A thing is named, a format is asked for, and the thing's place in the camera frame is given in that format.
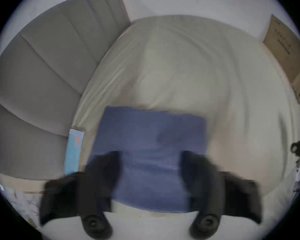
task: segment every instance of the gray upholstered headboard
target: gray upholstered headboard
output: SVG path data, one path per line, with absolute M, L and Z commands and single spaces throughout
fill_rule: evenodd
M 68 0 L 13 38 L 0 57 L 0 173 L 34 180 L 63 174 L 80 97 L 129 25 L 122 0 Z

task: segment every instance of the blue cloth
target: blue cloth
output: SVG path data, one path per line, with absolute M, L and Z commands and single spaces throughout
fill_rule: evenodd
M 188 212 L 180 175 L 184 150 L 205 155 L 206 121 L 131 107 L 106 107 L 88 163 L 110 151 L 121 152 L 121 175 L 113 198 L 139 209 Z

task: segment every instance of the cardboard box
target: cardboard box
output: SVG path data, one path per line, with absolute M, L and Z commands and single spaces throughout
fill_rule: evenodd
M 272 15 L 264 44 L 280 63 L 299 101 L 300 40 L 283 22 Z

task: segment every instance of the light blue card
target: light blue card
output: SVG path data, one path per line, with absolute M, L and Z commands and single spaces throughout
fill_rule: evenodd
M 70 129 L 67 148 L 65 150 L 64 174 L 68 175 L 79 170 L 79 160 L 84 132 Z

